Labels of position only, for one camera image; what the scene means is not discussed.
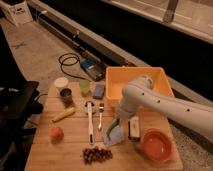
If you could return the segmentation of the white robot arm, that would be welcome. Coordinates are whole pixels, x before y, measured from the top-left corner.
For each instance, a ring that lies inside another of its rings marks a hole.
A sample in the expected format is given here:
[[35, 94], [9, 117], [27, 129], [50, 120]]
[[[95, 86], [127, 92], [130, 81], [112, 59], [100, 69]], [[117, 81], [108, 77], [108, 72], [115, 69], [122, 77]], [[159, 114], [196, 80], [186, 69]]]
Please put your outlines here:
[[153, 91], [152, 87], [153, 81], [147, 75], [125, 84], [117, 105], [118, 115], [131, 118], [143, 106], [164, 114], [213, 143], [213, 107], [164, 96]]

